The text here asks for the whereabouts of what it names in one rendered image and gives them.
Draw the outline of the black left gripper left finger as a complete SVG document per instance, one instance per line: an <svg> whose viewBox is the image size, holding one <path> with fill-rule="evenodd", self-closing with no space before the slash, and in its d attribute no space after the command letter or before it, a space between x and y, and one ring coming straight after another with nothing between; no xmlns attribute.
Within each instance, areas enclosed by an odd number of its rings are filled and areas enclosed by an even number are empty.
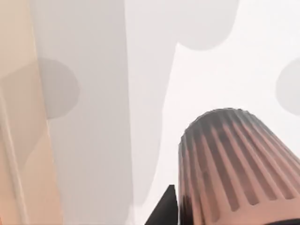
<svg viewBox="0 0 300 225"><path fill-rule="evenodd" d="M144 225L178 225L175 186L169 185Z"/></svg>

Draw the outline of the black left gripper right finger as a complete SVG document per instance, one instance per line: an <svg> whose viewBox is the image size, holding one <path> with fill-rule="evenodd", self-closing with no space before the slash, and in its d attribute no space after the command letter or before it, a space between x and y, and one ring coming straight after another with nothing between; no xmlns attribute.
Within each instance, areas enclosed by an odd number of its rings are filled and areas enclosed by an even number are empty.
<svg viewBox="0 0 300 225"><path fill-rule="evenodd" d="M300 218L271 222L271 223L268 223L267 225L300 225Z"/></svg>

